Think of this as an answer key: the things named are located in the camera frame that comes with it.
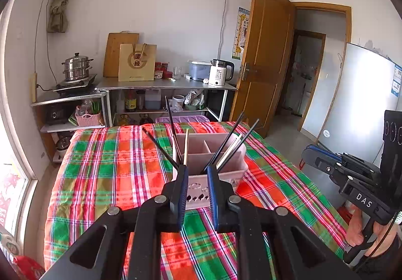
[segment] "metal screw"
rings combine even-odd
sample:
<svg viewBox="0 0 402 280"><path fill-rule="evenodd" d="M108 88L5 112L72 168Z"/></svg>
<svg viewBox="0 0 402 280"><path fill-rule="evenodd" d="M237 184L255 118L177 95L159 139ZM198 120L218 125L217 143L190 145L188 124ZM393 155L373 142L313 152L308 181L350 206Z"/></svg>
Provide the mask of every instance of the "metal screw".
<svg viewBox="0 0 402 280"><path fill-rule="evenodd" d="M120 208L117 206L112 206L107 209L107 214L109 215L116 215L120 212Z"/></svg>
<svg viewBox="0 0 402 280"><path fill-rule="evenodd" d="M156 203L164 203L166 202L166 196L164 195L158 195L155 197L155 202Z"/></svg>
<svg viewBox="0 0 402 280"><path fill-rule="evenodd" d="M241 200L240 196L237 196L237 195L229 196L230 203L237 204L237 203L240 203L240 200Z"/></svg>
<svg viewBox="0 0 402 280"><path fill-rule="evenodd" d="M276 210L276 213L277 213L277 215L280 215L280 216L285 216L285 215L287 215L287 208L284 208L283 206L280 206L280 207L278 207Z"/></svg>

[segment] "wooden door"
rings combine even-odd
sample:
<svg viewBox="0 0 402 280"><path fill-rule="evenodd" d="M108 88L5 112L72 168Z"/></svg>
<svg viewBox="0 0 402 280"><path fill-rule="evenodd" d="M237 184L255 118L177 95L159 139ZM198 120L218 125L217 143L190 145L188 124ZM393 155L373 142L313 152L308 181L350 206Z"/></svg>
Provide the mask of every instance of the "wooden door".
<svg viewBox="0 0 402 280"><path fill-rule="evenodd" d="M244 110L256 132L267 135L285 78L295 7L289 0L252 0L242 67L230 120Z"/></svg>

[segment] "person's arm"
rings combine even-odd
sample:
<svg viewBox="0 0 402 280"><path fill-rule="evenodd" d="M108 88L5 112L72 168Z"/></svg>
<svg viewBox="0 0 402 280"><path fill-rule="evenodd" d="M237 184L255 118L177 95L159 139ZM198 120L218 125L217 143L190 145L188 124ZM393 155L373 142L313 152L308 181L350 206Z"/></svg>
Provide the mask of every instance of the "person's arm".
<svg viewBox="0 0 402 280"><path fill-rule="evenodd" d="M349 222L349 227L346 230L346 241L350 246L360 245L363 242L363 235L361 233L363 229L363 218L361 216L361 210L356 206L355 212ZM385 233L387 232L389 224L382 226L377 222L374 222L373 232L377 235L377 239L375 240L374 244L365 252L364 255L368 256L371 252L377 247L378 243L384 237ZM372 257L379 256L383 254L387 249L391 246L393 240L395 239L397 233L397 225L394 224L392 229L389 231L387 237L381 244L381 246L375 251Z"/></svg>

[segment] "kettle handle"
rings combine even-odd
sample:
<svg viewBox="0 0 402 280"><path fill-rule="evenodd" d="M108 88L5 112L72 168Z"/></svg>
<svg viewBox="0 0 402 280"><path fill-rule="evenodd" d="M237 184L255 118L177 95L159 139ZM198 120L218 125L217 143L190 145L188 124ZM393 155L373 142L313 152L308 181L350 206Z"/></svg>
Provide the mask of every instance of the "kettle handle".
<svg viewBox="0 0 402 280"><path fill-rule="evenodd" d="M226 61L226 64L231 67L231 68L230 68L231 71L230 71L230 76L229 76L229 78L226 78L226 79L225 79L225 82L230 81L230 80L233 78L233 74L234 74L234 63L232 63L232 62L230 62L230 61Z"/></svg>

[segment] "utensil holder compartment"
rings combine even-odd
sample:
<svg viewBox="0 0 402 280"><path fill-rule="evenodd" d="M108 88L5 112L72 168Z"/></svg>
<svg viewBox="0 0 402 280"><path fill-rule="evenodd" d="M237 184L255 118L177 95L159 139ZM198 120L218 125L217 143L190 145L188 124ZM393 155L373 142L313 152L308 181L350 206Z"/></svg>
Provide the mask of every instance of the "utensil holder compartment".
<svg viewBox="0 0 402 280"><path fill-rule="evenodd" d="M227 133L215 134L188 134L188 189L187 189L187 203L186 210L194 208L202 208L210 205L208 194L208 177L207 175L200 175L208 161L212 158L214 153L221 146L225 140ZM229 146L237 139L237 135L232 134L224 146L224 149L217 158L217 162L226 152ZM177 142L182 153L182 161L184 160L184 142L186 135L177 134ZM176 150L173 146L173 159L177 161ZM248 170L248 166L244 161L246 154L246 146L242 144L233 157L226 163L226 165L219 172L219 179L229 182L233 190L236 191L242 180L244 174ZM173 168L173 178L177 177L177 170Z"/></svg>

